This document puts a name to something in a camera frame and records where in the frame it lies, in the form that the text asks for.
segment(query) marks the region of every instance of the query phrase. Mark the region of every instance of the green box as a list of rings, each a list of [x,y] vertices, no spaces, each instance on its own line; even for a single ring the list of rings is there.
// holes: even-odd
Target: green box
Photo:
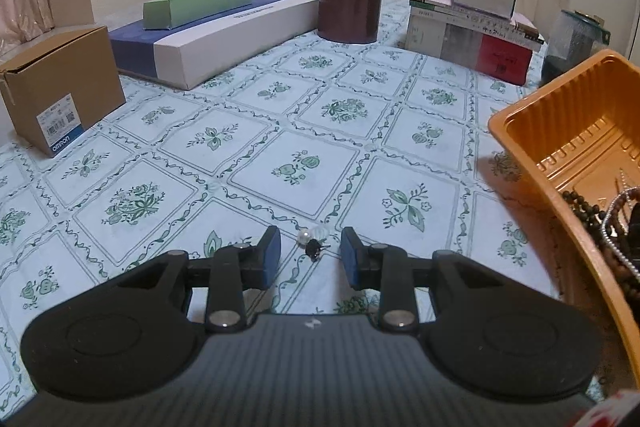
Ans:
[[[155,0],[142,10],[145,30],[171,30],[210,15],[251,4],[251,0]]]

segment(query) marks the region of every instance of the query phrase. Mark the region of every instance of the tablecloth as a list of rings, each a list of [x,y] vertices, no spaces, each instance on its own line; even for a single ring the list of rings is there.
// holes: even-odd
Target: tablecloth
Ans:
[[[375,44],[311,32],[188,92],[122,76],[126,104],[56,158],[24,142],[0,151],[0,416],[33,394],[18,346],[36,315],[163,251],[204,257],[269,225],[280,265],[268,291],[245,292],[251,314],[374,314],[377,293],[343,273],[344,226],[561,296],[552,219],[487,130],[535,89],[542,54],[516,87],[408,52],[407,1],[383,1]],[[316,263],[300,227],[324,239]],[[416,295],[433,319],[428,292]],[[203,312],[196,291],[189,316]]]

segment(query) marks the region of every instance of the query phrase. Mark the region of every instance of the omron box label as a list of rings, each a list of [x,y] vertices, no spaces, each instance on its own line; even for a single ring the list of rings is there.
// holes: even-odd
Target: omron box label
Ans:
[[[71,93],[47,107],[37,118],[53,153],[62,151],[83,131]]]

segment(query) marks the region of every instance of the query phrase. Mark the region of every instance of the green flower print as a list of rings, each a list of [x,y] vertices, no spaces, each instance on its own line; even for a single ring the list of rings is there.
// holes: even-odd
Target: green flower print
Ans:
[[[97,170],[100,167],[100,161],[108,156],[108,152],[95,154],[94,150],[91,149],[81,160],[74,161],[73,166],[64,173],[62,179],[64,180],[67,176],[72,174],[78,174],[78,172],[82,178],[86,178],[89,175],[89,172]]]
[[[299,185],[300,180],[306,179],[304,172],[307,169],[315,169],[320,165],[318,156],[307,155],[308,151],[299,151],[292,154],[292,163],[285,163],[277,169],[273,169],[271,174],[278,178],[282,176],[284,181],[289,182],[290,185]]]
[[[448,74],[450,76],[456,76],[456,72],[453,70],[452,66],[449,66],[448,68],[434,68],[434,69],[438,74]]]
[[[27,281],[27,284],[24,285],[24,288],[22,288],[20,292],[20,297],[27,301],[22,303],[23,309],[29,310],[37,308],[38,298],[57,291],[60,285],[58,285],[58,281],[54,279],[54,275],[53,267],[47,266],[44,270],[38,272],[38,279]]]
[[[427,101],[433,103],[433,105],[453,105],[454,102],[458,100],[452,92],[440,89],[439,87],[423,89],[422,94]]]
[[[248,236],[248,237],[243,237],[240,240],[240,243],[248,243],[251,244],[251,240],[252,240],[252,236]],[[232,243],[227,243],[227,246],[230,247],[232,245]],[[213,254],[216,253],[216,250],[222,248],[222,239],[220,239],[220,236],[216,233],[215,230],[211,230],[211,232],[209,233],[209,237],[207,237],[207,240],[204,244],[204,257],[213,257]],[[193,252],[192,254],[190,254],[190,256],[192,259],[199,257],[197,252]]]
[[[386,71],[371,71],[366,70],[363,74],[360,75],[360,81],[363,84],[367,82],[371,82],[375,80],[379,84],[385,84],[388,81],[388,77],[386,76]]]
[[[398,60],[398,57],[400,56],[400,52],[395,52],[395,51],[386,51],[386,52],[383,52],[383,54],[391,58],[391,60]]]
[[[158,107],[157,109],[153,110],[153,111],[149,111],[145,116],[143,116],[140,120],[142,120],[144,123],[146,123],[147,125],[151,125],[152,123],[154,123],[158,118],[160,118],[161,114],[171,114],[175,112],[175,109],[173,107],[169,107],[167,105],[164,105],[162,107]]]
[[[14,244],[20,227],[26,223],[24,218],[27,216],[31,216],[31,213],[10,208],[9,212],[0,218],[0,245]]]
[[[215,127],[207,127],[204,132],[197,132],[196,137],[193,140],[187,142],[187,147],[193,147],[194,145],[207,144],[212,151],[216,150],[222,145],[222,142],[228,142],[233,140],[233,133],[238,130],[238,124],[235,123],[228,127],[223,127],[221,131],[218,131]]]
[[[357,98],[347,100],[334,100],[322,106],[322,116],[330,116],[331,121],[347,122],[356,118],[367,118],[369,113],[364,107],[364,102]]]
[[[350,299],[344,299],[335,303],[334,313],[340,315],[375,315],[380,307],[380,297],[373,295],[354,295]]]
[[[155,214],[158,203],[164,200],[164,192],[158,192],[158,186],[153,183],[138,185],[124,191],[119,188],[111,198],[110,205],[105,212],[109,216],[103,219],[104,225],[115,225],[123,222],[137,225],[143,217]]]
[[[288,91],[289,89],[291,89],[291,86],[287,86],[287,84],[274,82],[269,86],[269,89],[258,91],[258,96],[263,96],[265,100],[271,100],[272,98],[275,98],[278,93]]]
[[[420,210],[429,212],[431,210],[431,203],[427,197],[427,189],[424,187],[424,183],[418,185],[418,188],[409,192],[409,197],[401,190],[391,190],[388,188],[386,193],[388,198],[382,200],[382,206],[386,208],[385,212],[388,217],[382,220],[382,224],[385,228],[394,227],[398,223],[402,223],[406,217],[410,225],[416,229],[424,232],[424,216]]]
[[[498,255],[504,259],[511,259],[513,264],[525,266],[527,252],[523,250],[523,247],[529,242],[527,235],[521,229],[514,228],[513,221],[507,221],[502,229],[507,233],[509,239],[502,242],[498,248]]]
[[[504,94],[507,91],[507,85],[500,80],[494,80],[494,82],[491,84],[491,89]]]
[[[507,182],[516,182],[522,177],[520,167],[508,152],[493,151],[493,158],[489,158],[489,165],[494,176],[502,176]]]
[[[214,76],[212,79],[207,80],[202,87],[205,89],[212,89],[213,87],[224,86],[225,84],[231,84],[234,81],[236,74],[233,71],[225,71],[218,76]]]
[[[322,55],[311,55],[310,57],[300,57],[298,63],[305,70],[311,70],[313,68],[322,70],[323,68],[331,66],[332,60],[330,58],[322,57]]]
[[[411,137],[417,144],[423,144],[427,149],[436,145],[436,140],[442,136],[444,131],[440,127],[436,127],[427,122],[421,122],[418,126],[418,132]]]

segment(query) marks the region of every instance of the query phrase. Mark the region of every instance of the red book cover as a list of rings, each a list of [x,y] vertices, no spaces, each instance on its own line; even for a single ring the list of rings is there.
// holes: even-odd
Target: red book cover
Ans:
[[[491,35],[482,35],[476,70],[516,86],[524,85],[533,52]]]

